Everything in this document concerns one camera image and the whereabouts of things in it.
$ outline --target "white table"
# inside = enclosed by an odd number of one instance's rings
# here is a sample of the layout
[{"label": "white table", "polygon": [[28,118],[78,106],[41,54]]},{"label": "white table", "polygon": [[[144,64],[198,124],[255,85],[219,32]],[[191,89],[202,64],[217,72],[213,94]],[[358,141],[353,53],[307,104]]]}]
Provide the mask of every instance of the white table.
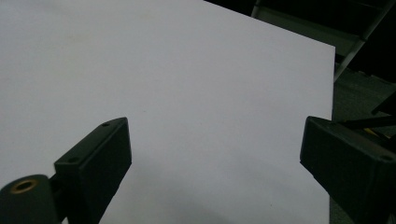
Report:
[{"label": "white table", "polygon": [[332,112],[334,48],[188,0],[0,3],[0,184],[126,116],[133,164],[101,223],[328,223],[299,163]]}]

